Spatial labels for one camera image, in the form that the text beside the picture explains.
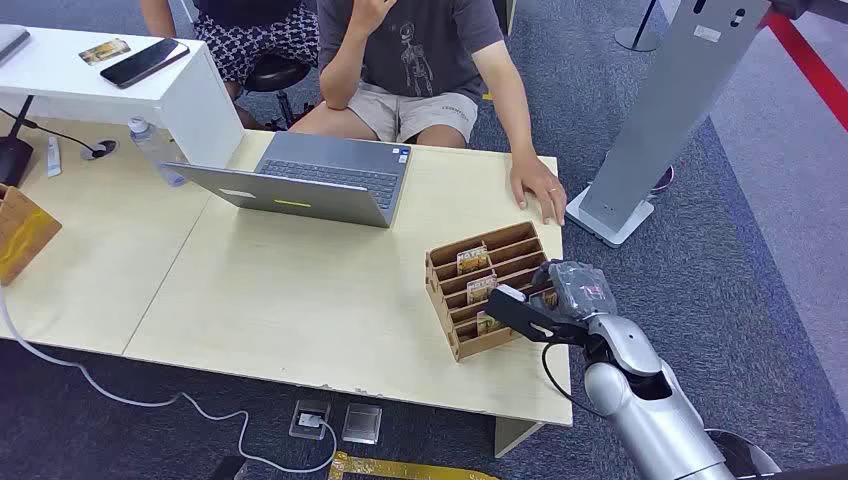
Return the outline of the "person's right hand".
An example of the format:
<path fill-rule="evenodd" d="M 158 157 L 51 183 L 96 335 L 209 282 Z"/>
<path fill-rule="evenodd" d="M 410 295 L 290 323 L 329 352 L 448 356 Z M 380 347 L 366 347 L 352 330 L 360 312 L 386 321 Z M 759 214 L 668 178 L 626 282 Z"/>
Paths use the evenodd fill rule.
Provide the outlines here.
<path fill-rule="evenodd" d="M 348 30 L 367 37 L 385 20 L 396 0 L 354 0 Z"/>

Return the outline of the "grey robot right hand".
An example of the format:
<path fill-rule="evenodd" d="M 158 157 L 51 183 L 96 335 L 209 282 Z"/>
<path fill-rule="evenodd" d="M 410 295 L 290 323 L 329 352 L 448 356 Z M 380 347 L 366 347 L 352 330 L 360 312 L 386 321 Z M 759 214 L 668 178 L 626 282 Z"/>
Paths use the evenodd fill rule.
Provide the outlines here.
<path fill-rule="evenodd" d="M 550 281 L 551 291 L 534 294 L 529 302 L 563 320 L 585 321 L 595 314 L 617 315 L 617 303 L 601 269 L 577 261 L 552 259 L 534 273 L 532 284 Z"/>

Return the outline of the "person's left hand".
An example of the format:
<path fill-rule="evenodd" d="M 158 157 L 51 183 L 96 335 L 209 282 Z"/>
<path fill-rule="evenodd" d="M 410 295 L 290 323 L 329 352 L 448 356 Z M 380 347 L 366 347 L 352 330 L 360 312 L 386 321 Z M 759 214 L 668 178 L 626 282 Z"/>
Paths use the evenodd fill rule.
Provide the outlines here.
<path fill-rule="evenodd" d="M 536 154 L 512 153 L 510 185 L 515 201 L 521 209 L 528 206 L 526 194 L 530 193 L 539 204 L 545 224 L 556 222 L 559 226 L 565 225 L 565 188 Z"/>

